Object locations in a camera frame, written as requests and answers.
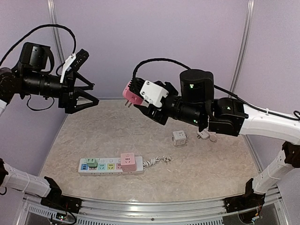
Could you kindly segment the pink plug adapter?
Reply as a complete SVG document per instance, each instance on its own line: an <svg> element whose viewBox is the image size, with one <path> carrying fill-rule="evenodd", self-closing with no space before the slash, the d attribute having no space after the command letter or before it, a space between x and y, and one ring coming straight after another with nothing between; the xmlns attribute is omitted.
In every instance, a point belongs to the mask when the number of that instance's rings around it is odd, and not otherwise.
<svg viewBox="0 0 300 225"><path fill-rule="evenodd" d="M143 103L143 99L141 97L130 91L129 83L124 88L122 95L127 100L125 106L128 108L130 108L131 105L141 105Z"/></svg>

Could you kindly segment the white cube socket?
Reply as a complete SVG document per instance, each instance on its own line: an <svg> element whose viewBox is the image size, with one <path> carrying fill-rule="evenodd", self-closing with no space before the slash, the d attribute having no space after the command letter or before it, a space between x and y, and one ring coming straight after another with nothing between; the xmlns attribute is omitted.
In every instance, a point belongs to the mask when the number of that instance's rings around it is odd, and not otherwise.
<svg viewBox="0 0 300 225"><path fill-rule="evenodd" d="M187 143L187 135L183 130L172 132L172 143L174 146L182 146Z"/></svg>

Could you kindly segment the pink cube socket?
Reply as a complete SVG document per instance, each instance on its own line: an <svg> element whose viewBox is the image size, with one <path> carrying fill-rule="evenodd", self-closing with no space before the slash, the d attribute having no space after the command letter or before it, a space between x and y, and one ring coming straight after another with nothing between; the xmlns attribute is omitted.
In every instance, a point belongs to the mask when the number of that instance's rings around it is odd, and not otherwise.
<svg viewBox="0 0 300 225"><path fill-rule="evenodd" d="M137 169L135 154L132 152L121 153L120 165L123 172L134 172Z"/></svg>

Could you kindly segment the white multicolour power strip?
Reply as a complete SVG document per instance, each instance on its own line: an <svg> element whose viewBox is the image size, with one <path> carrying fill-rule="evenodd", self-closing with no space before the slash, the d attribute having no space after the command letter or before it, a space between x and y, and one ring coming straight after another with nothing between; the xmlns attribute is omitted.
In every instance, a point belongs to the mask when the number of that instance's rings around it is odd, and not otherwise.
<svg viewBox="0 0 300 225"><path fill-rule="evenodd" d="M85 163L86 158L81 158L78 166L80 175L126 175L126 174L142 174L144 173L143 158L135 157L137 169L134 172L123 172L120 165L120 157L113 158L95 158L98 162L97 168L89 168Z"/></svg>

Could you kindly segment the green plug adapter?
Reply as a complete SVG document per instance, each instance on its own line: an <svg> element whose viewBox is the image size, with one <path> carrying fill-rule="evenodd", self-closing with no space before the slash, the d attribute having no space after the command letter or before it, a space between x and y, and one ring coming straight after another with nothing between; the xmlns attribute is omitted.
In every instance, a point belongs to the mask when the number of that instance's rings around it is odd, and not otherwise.
<svg viewBox="0 0 300 225"><path fill-rule="evenodd" d="M98 162L95 158L86 158L85 163L89 168L97 168Z"/></svg>

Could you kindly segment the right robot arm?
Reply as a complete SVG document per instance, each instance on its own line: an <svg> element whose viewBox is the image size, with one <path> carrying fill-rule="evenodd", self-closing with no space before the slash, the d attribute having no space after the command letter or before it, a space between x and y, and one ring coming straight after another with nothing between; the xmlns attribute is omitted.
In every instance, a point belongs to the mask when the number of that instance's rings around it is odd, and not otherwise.
<svg viewBox="0 0 300 225"><path fill-rule="evenodd" d="M263 109L247 103L235 94L216 99L211 72L188 69L180 73L181 90L169 82L151 82L133 77L132 93L147 106L136 107L148 118L166 124L169 118L179 120L216 134L258 135L283 140L276 158L255 178L250 179L240 204L250 208L270 187L291 170L300 166L300 114L293 115Z"/></svg>

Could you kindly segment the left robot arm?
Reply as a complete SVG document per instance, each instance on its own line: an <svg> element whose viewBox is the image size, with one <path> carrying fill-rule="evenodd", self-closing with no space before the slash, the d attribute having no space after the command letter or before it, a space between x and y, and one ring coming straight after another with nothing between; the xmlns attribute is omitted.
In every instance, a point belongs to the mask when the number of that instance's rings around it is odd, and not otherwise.
<svg viewBox="0 0 300 225"><path fill-rule="evenodd" d="M54 68L51 48L26 42L16 66L0 70L0 111L4 112L15 94L21 98L38 95L45 99L57 99L58 107L67 114L97 106L99 100L88 93L93 90L94 84L78 72L88 57L89 53L81 49L66 59L60 76L51 75L45 70L47 62L50 62L50 69ZM62 190L52 178L19 171L3 160L0 162L0 185L5 189L37 195L57 209L66 203Z"/></svg>

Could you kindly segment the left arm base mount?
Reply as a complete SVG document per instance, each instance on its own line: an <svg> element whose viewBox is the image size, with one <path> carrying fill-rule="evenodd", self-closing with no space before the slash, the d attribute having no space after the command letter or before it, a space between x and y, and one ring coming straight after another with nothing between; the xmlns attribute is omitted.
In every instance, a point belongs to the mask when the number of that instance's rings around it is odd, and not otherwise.
<svg viewBox="0 0 300 225"><path fill-rule="evenodd" d="M81 209L82 199L62 195L57 200L49 200L48 198L42 197L40 203L41 205L52 209L78 214L79 210Z"/></svg>

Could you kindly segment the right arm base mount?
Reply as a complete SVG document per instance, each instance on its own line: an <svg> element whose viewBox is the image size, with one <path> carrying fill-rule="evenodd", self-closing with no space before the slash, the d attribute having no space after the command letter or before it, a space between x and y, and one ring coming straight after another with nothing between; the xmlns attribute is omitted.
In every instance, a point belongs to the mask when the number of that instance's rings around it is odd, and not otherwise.
<svg viewBox="0 0 300 225"><path fill-rule="evenodd" d="M247 210L250 208L263 206L265 201L265 195L254 195L250 197L244 197L243 195L237 195L224 199L225 209L227 213L237 212L241 210Z"/></svg>

